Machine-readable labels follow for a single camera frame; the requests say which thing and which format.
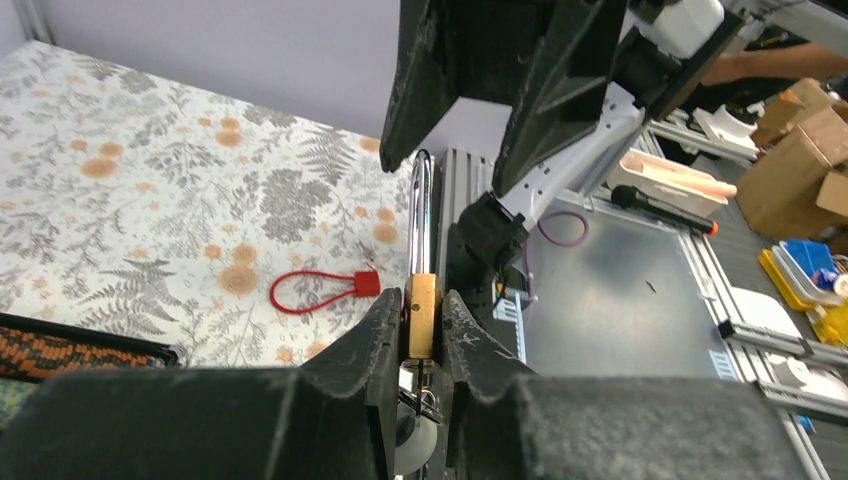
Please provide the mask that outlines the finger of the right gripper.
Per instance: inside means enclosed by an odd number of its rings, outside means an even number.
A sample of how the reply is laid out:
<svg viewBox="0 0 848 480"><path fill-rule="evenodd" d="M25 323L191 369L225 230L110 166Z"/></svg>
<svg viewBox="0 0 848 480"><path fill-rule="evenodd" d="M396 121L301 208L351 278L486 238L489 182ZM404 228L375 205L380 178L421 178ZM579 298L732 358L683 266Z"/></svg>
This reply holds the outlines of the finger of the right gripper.
<svg viewBox="0 0 848 480"><path fill-rule="evenodd" d="M555 1L519 84L497 157L499 197L600 119L626 14L624 1Z"/></svg>
<svg viewBox="0 0 848 480"><path fill-rule="evenodd" d="M459 98L462 1L402 1L396 68L381 135L383 171L395 172Z"/></svg>

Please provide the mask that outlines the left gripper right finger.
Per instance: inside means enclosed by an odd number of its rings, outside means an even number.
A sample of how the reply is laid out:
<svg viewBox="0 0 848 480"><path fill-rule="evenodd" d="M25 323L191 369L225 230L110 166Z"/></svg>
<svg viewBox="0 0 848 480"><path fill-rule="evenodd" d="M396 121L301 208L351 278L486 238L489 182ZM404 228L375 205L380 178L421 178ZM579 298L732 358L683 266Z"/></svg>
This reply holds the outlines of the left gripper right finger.
<svg viewBox="0 0 848 480"><path fill-rule="evenodd" d="M548 377L442 301L453 382L447 465L459 479L803 479L773 407L717 379Z"/></svg>

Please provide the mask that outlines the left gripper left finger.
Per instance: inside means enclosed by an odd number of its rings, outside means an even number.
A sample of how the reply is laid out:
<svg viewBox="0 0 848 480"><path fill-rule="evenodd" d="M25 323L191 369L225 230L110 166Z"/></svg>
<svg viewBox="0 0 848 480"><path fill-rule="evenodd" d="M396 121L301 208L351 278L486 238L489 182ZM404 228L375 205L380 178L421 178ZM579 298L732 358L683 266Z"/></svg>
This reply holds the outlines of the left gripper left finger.
<svg viewBox="0 0 848 480"><path fill-rule="evenodd" d="M1 439L5 479L389 479L398 329L385 290L296 368L81 370L47 380Z"/></svg>

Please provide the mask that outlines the small brass padlock astronaut keychain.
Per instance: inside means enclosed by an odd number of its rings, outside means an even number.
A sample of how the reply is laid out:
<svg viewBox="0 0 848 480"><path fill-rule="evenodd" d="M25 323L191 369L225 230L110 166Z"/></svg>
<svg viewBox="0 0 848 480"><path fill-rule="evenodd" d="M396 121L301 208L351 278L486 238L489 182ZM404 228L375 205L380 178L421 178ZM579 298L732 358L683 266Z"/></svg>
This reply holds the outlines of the small brass padlock astronaut keychain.
<svg viewBox="0 0 848 480"><path fill-rule="evenodd" d="M435 369L436 320L441 290L433 272L434 161L429 152L414 155L409 195L409 276L404 289L405 360L412 374L411 413L403 419L412 426L395 450L396 475L403 479L424 479L426 464L438 439L438 403L430 384Z"/></svg>

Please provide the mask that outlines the red cable lock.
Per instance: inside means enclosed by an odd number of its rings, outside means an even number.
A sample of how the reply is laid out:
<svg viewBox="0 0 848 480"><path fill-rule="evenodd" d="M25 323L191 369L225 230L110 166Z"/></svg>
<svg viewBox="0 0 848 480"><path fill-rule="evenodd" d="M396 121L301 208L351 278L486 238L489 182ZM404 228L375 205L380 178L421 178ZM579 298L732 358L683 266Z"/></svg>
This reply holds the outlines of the red cable lock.
<svg viewBox="0 0 848 480"><path fill-rule="evenodd" d="M349 297L376 297L381 290L380 276L375 270L337 274L302 269L276 278L271 283L268 298L278 312L305 315Z"/></svg>

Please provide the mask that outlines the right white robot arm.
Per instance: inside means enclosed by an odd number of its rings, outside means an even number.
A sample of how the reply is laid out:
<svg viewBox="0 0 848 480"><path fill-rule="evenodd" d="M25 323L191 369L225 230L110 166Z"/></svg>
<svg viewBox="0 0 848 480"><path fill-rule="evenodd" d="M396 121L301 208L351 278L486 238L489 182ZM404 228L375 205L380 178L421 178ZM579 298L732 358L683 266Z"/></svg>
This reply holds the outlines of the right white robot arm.
<svg viewBox="0 0 848 480"><path fill-rule="evenodd" d="M397 170L461 98L510 108L444 282L488 283L563 189L588 188L690 93L742 25L718 1L404 1L381 136Z"/></svg>

